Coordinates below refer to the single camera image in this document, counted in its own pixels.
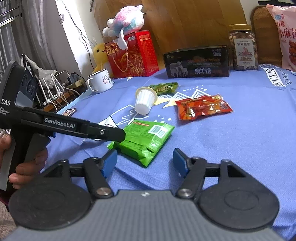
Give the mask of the person's left hand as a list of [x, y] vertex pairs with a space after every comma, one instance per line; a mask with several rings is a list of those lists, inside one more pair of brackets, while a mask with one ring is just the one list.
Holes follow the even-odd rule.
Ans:
[[[4, 152], [11, 147], [12, 138], [5, 131], [1, 131], [1, 164], [3, 162]], [[45, 167], [48, 158], [48, 149], [44, 148], [39, 151], [33, 160], [24, 162], [16, 167], [15, 173], [9, 176], [9, 182], [13, 185], [14, 189], [20, 189], [29, 183], [40, 171]]]

